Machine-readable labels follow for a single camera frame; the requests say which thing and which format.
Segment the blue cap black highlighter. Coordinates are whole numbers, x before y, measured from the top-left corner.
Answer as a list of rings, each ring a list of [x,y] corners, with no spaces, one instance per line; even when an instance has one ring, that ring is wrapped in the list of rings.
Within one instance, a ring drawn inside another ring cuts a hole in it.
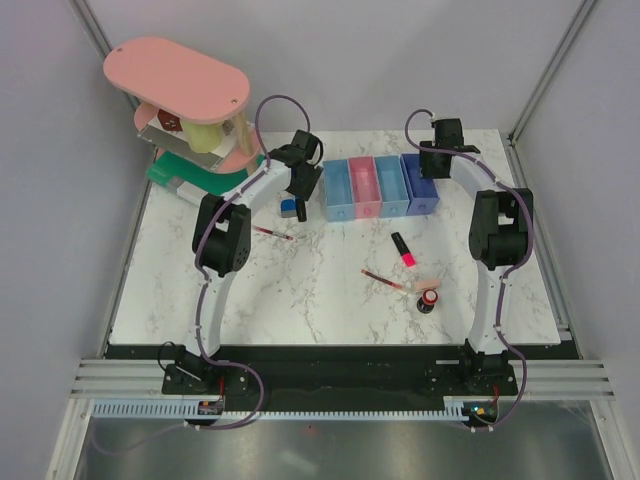
[[[296,208],[296,216],[300,223],[304,223],[307,221],[307,210],[306,210],[306,202],[297,197],[295,199],[295,208]]]

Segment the purple drawer bin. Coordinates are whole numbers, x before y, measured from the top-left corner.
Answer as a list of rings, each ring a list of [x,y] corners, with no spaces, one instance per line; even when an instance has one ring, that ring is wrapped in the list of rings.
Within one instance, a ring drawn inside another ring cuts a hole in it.
[[[409,198],[406,215],[427,216],[432,214],[440,198],[434,181],[421,176],[420,156],[414,153],[402,154],[400,164]]]

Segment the light blue drawer bin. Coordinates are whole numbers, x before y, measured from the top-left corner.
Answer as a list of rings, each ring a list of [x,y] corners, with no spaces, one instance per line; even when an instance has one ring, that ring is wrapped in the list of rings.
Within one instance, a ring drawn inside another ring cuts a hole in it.
[[[328,221],[353,221],[355,204],[346,159],[331,160],[324,164],[324,188]]]

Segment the pink drawer bin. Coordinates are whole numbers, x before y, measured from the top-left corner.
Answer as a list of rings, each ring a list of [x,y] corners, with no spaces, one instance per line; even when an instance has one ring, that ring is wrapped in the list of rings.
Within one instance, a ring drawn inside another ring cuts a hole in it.
[[[374,158],[371,156],[348,159],[355,218],[376,218],[380,215],[382,200]]]

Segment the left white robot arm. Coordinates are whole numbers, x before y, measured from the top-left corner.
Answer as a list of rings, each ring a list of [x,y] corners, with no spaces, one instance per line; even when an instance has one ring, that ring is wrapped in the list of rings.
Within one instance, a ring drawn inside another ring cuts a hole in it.
[[[308,201],[323,172],[324,145],[298,130],[292,142],[266,154],[258,170],[235,190],[206,195],[200,202],[192,240],[194,264],[202,275],[188,351],[210,357],[221,346],[221,327],[231,285],[251,253],[252,217],[279,193],[296,201],[298,220],[306,220]]]

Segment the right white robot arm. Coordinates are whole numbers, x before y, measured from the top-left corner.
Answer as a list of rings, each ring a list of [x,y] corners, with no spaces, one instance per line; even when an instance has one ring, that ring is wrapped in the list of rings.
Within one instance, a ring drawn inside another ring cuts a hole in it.
[[[421,176],[450,179],[474,201],[468,243],[478,271],[474,320],[467,337],[477,354],[499,355],[506,345],[512,278],[533,250],[533,194],[499,179],[480,151],[464,140],[459,119],[436,119],[432,141],[419,143]]]

